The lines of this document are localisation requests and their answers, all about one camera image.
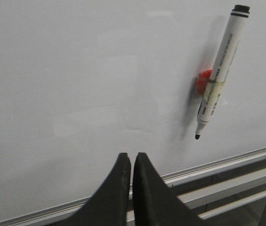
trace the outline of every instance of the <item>black marker cap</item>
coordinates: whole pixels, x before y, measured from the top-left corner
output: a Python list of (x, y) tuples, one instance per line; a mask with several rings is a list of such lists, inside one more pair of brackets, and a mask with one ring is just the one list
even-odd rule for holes
[(235, 5), (235, 7), (234, 7), (234, 9), (232, 9), (232, 11), (242, 12), (242, 13), (250, 13), (249, 9), (250, 9), (249, 6)]

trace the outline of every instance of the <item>whiteboard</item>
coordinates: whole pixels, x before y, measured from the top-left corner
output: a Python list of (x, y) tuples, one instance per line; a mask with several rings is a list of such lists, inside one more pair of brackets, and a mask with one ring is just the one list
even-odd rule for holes
[(0, 221), (91, 196), (117, 154), (161, 175), (266, 147), (266, 2), (194, 139), (198, 73), (235, 3), (0, 1)]

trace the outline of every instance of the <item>whiteboard marker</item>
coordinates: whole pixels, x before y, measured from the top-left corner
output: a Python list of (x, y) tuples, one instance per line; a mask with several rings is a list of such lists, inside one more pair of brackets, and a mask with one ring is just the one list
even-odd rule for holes
[(218, 50), (216, 61), (214, 62), (210, 79), (208, 80), (205, 93), (198, 111), (197, 121), (198, 126), (195, 131), (195, 138), (199, 139), (201, 131), (207, 125), (210, 117), (213, 115), (217, 106), (219, 96), (226, 77), (229, 72), (229, 67), (234, 58), (236, 48), (245, 27), (247, 18), (249, 17), (248, 6), (235, 5), (231, 12), (225, 34)]

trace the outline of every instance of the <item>red magnet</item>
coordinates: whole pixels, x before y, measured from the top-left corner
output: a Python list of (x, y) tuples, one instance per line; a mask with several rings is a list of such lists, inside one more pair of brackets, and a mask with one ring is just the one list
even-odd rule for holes
[(201, 96), (203, 96), (205, 93), (205, 89), (207, 86), (207, 79), (210, 78), (211, 72), (212, 70), (206, 70), (202, 72), (199, 75), (197, 82), (195, 83), (195, 91), (197, 91), (197, 93)]

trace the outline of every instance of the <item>black rubber tip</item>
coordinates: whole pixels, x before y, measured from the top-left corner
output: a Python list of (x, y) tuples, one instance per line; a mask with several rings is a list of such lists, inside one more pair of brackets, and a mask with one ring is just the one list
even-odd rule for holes
[(136, 226), (207, 226), (173, 194), (146, 153), (135, 161), (133, 206)]
[(242, 13), (250, 13), (249, 9), (250, 9), (249, 6), (235, 5), (233, 11), (242, 12)]
[(120, 153), (98, 190), (60, 226), (126, 226), (130, 175), (128, 154)]

